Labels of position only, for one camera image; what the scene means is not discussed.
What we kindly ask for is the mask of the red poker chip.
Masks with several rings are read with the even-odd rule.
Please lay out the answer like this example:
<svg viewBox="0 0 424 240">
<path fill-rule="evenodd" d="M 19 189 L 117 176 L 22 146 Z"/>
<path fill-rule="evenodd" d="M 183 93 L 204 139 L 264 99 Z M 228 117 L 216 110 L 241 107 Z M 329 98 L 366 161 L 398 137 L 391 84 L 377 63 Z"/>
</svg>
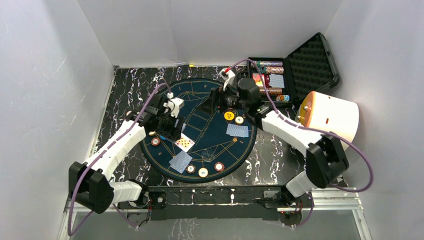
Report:
<svg viewBox="0 0 424 240">
<path fill-rule="evenodd" d="M 158 146 L 161 143 L 161 139 L 159 137 L 154 137 L 151 139 L 150 143 L 152 146 Z"/>
</svg>

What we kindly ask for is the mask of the yellow big blind button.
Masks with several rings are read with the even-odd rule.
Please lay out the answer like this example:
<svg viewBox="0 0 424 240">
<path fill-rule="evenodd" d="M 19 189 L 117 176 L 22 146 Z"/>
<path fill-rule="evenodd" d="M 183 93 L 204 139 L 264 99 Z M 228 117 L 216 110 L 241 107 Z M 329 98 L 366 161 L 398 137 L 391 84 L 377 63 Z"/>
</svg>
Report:
<svg viewBox="0 0 424 240">
<path fill-rule="evenodd" d="M 225 118 L 227 121 L 232 121 L 232 120 L 235 118 L 235 114 L 234 114 L 232 111 L 226 111 L 226 112 L 224 113 L 224 118 Z"/>
</svg>

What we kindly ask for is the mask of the dealt card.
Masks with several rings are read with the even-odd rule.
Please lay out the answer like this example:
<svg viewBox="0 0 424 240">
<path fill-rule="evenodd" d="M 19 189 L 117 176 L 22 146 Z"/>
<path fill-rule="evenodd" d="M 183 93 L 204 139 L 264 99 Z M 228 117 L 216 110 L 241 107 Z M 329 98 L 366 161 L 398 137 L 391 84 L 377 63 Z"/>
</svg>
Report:
<svg viewBox="0 0 424 240">
<path fill-rule="evenodd" d="M 228 124 L 226 134 L 231 137 L 247 138 L 249 136 L 249 128 L 246 125 Z"/>
<path fill-rule="evenodd" d="M 192 156 L 182 150 L 169 161 L 169 164 L 172 169 L 182 174 L 192 159 Z"/>
</svg>

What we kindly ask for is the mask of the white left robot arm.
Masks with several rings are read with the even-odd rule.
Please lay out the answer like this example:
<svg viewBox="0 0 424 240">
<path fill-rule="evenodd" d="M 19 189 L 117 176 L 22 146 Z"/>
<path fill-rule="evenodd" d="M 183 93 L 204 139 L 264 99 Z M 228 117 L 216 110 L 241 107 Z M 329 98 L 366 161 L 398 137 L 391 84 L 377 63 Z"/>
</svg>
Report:
<svg viewBox="0 0 424 240">
<path fill-rule="evenodd" d="M 148 187 L 137 180 L 110 182 L 114 171 L 129 152 L 150 132 L 176 141 L 181 138 L 183 99 L 154 96 L 140 112 L 132 111 L 118 131 L 91 157 L 74 162 L 68 171 L 71 204 L 78 203 L 101 214 L 110 205 L 131 202 L 137 208 L 149 203 Z"/>
</svg>

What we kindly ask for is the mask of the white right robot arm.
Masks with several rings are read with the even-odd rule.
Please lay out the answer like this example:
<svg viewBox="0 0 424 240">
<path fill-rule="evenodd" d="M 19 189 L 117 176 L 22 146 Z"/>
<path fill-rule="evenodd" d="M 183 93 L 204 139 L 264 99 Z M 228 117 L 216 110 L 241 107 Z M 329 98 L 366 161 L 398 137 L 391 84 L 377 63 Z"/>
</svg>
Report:
<svg viewBox="0 0 424 240">
<path fill-rule="evenodd" d="M 326 188 L 349 168 L 349 162 L 340 137 L 333 132 L 310 130 L 284 117 L 271 104 L 261 98 L 259 86 L 252 78 L 243 78 L 233 89 L 229 85 L 236 77 L 229 68 L 221 70 L 222 86 L 213 88 L 209 97 L 197 109 L 214 115 L 215 111 L 228 108 L 242 110 L 246 120 L 265 132 L 276 135 L 305 158 L 306 169 L 289 180 L 273 196 L 265 196 L 262 203 L 278 203 L 295 207 L 302 195 L 317 188 Z"/>
</svg>

